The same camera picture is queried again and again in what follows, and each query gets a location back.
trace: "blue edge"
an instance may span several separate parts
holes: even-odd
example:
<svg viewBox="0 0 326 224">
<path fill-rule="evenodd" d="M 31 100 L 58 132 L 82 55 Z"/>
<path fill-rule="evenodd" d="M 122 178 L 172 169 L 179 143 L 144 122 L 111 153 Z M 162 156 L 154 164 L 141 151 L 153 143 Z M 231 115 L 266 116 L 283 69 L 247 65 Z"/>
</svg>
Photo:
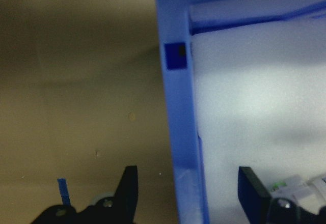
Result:
<svg viewBox="0 0 326 224">
<path fill-rule="evenodd" d="M 217 0 L 156 0 L 161 67 L 168 109 L 179 223 L 181 224 L 209 223 L 202 142 L 197 133 L 194 106 L 191 35 L 291 18 L 326 6 L 326 3 L 320 3 L 284 16 L 245 19 L 242 23 L 238 21 L 228 26 L 205 21 L 191 23 L 189 6 L 211 1 Z"/>
<path fill-rule="evenodd" d="M 70 197 L 67 187 L 67 181 L 65 178 L 59 178 L 58 179 L 58 185 L 59 185 L 59 192 L 62 199 L 63 205 L 70 205 Z"/>
</svg>

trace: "blue plastic wall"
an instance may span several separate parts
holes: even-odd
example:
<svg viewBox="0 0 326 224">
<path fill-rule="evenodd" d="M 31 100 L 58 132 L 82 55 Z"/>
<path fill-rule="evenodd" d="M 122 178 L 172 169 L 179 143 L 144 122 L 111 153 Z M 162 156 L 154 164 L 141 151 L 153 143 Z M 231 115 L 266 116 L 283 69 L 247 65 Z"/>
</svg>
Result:
<svg viewBox="0 0 326 224">
<path fill-rule="evenodd" d="M 188 10 L 192 4 L 211 1 L 218 0 L 156 0 L 161 67 L 181 224 L 209 223 L 201 141 L 196 128 Z"/>
</svg>

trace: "screw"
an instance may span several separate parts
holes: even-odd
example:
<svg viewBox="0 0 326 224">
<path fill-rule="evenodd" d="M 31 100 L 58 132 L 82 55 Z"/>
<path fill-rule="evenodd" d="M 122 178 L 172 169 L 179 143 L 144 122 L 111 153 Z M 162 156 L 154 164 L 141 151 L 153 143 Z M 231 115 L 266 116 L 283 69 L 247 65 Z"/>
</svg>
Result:
<svg viewBox="0 0 326 224">
<path fill-rule="evenodd" d="M 103 207 L 109 207 L 111 208 L 113 205 L 113 201 L 112 200 L 104 200 L 103 202 Z"/>
<path fill-rule="evenodd" d="M 279 204 L 279 206 L 283 207 L 283 208 L 290 208 L 291 207 L 291 204 L 288 200 L 285 200 L 285 199 L 279 199 L 277 201 L 277 203 Z"/>
<path fill-rule="evenodd" d="M 61 216 L 64 216 L 66 213 L 67 213 L 66 209 L 58 209 L 56 212 L 56 216 L 61 217 Z"/>
</svg>

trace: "beige surface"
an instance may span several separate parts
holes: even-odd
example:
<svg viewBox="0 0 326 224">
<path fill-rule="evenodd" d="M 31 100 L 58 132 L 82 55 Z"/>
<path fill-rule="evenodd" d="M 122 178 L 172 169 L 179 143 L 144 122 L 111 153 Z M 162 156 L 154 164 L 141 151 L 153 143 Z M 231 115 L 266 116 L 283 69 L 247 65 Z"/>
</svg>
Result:
<svg viewBox="0 0 326 224">
<path fill-rule="evenodd" d="M 154 0 L 0 0 L 0 223 L 77 210 L 139 167 L 135 221 L 176 223 Z"/>
</svg>

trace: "dark blue square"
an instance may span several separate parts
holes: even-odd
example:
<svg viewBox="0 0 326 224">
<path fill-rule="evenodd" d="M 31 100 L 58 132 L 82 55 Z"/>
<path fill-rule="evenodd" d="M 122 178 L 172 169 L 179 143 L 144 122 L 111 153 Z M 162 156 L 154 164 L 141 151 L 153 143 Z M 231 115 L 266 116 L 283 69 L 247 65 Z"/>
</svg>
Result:
<svg viewBox="0 0 326 224">
<path fill-rule="evenodd" d="M 187 68 L 187 56 L 184 42 L 165 44 L 165 56 L 168 70 Z"/>
</svg>

